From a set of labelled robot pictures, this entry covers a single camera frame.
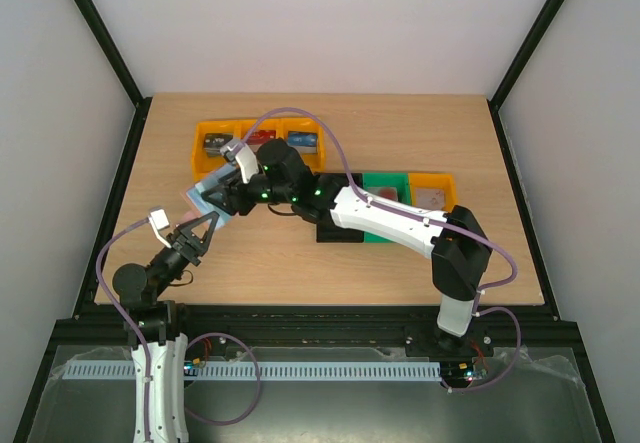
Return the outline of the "pink card holder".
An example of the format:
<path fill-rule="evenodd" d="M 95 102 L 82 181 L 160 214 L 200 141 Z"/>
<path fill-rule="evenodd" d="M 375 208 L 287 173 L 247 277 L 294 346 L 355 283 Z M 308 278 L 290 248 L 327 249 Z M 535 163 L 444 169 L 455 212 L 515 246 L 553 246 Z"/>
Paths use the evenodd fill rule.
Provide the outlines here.
<path fill-rule="evenodd" d="M 216 203 L 222 203 L 224 200 L 224 190 L 220 189 L 220 186 L 226 179 L 238 174 L 238 168 L 226 163 L 183 191 L 181 196 L 195 217 L 204 216 L 211 212 L 217 213 L 218 220 L 215 229 L 219 230 L 232 218 L 231 214 L 216 206 Z"/>

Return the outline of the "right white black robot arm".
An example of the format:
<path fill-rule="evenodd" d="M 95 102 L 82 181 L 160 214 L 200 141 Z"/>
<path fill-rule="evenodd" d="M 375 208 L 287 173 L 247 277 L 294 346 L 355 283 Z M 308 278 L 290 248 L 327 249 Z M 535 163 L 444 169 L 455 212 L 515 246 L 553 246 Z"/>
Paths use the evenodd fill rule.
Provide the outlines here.
<path fill-rule="evenodd" d="M 287 204 L 303 220 L 330 220 L 337 228 L 376 234 L 430 259 L 432 282 L 441 294 L 436 342 L 460 353 L 477 290 L 492 250 L 473 213 L 425 210 L 373 195 L 349 175 L 315 174 L 278 138 L 252 151 L 239 139 L 222 147 L 225 164 L 195 185 L 202 201 L 228 215 L 246 215 L 258 204 Z"/>

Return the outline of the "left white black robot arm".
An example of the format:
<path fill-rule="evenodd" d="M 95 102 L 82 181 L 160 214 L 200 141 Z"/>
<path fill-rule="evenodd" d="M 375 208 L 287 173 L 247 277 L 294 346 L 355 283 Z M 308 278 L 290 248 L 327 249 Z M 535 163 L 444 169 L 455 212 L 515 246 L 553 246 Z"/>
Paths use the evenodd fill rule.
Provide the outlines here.
<path fill-rule="evenodd" d="M 147 265 L 128 263 L 116 270 L 111 295 L 124 317 L 136 388 L 135 442 L 187 442 L 189 434 L 184 410 L 184 360 L 187 336 L 181 329 L 179 306 L 159 296 L 183 277 L 190 265 L 197 266 L 211 244 L 219 219 L 212 211 L 174 228 L 168 227 L 162 209 L 117 233 L 115 243 L 127 233 L 148 224 L 162 249 Z"/>

